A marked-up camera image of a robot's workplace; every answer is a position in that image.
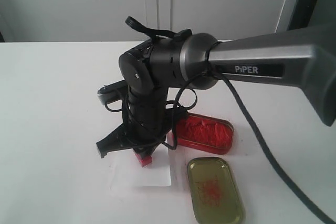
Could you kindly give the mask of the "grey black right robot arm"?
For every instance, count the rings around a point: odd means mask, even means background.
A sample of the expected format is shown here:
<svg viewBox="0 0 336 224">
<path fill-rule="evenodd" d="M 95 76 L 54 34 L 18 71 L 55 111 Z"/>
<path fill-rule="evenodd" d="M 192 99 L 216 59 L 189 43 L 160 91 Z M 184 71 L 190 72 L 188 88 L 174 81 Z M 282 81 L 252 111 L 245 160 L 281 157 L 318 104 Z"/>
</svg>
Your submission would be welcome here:
<svg viewBox="0 0 336 224">
<path fill-rule="evenodd" d="M 121 100 L 123 122 L 96 146 L 101 157 L 133 149 L 150 155 L 186 113 L 168 109 L 169 88 L 206 90 L 228 80 L 300 88 L 321 121 L 335 121 L 335 25 L 227 42 L 210 34 L 184 41 L 147 40 L 119 57 L 123 80 L 98 91 L 103 105 Z"/>
</svg>

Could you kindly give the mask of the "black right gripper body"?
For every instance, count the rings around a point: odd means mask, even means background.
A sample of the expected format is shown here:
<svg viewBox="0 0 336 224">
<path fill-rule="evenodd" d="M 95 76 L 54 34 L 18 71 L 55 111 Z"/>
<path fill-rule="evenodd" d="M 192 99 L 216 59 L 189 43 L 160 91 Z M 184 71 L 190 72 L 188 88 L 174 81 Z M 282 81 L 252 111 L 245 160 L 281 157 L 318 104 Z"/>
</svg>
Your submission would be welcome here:
<svg viewBox="0 0 336 224">
<path fill-rule="evenodd" d="M 108 153 L 160 145 L 165 143 L 167 133 L 172 129 L 172 119 L 179 121 L 188 114 L 184 108 L 166 109 L 162 122 L 154 122 L 151 125 L 159 131 L 155 133 L 149 126 L 143 127 L 135 122 L 119 125 L 109 135 L 96 143 L 98 153 L 104 158 Z"/>
</svg>

